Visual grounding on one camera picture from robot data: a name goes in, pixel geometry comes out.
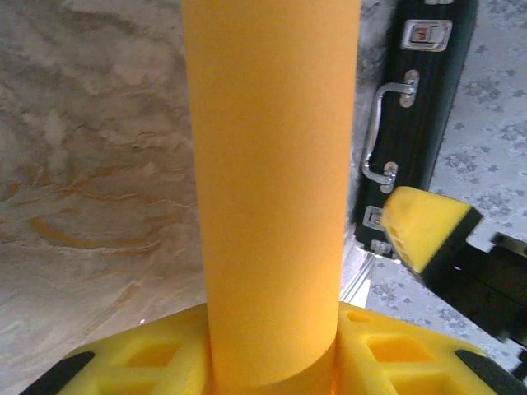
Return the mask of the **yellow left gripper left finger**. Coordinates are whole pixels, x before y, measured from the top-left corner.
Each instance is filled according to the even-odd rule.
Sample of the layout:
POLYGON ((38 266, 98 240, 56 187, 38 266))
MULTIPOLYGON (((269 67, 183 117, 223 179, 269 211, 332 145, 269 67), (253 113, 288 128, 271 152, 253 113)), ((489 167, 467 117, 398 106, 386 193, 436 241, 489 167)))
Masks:
POLYGON ((209 394, 205 304, 71 351, 25 394, 209 394))

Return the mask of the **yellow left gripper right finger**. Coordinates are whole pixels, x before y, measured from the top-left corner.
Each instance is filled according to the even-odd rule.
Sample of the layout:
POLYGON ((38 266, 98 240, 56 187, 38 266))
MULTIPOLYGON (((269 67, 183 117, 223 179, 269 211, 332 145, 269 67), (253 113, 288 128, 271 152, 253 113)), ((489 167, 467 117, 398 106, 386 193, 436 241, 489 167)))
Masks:
POLYGON ((476 346, 340 303, 336 394, 524 394, 526 386, 476 346))

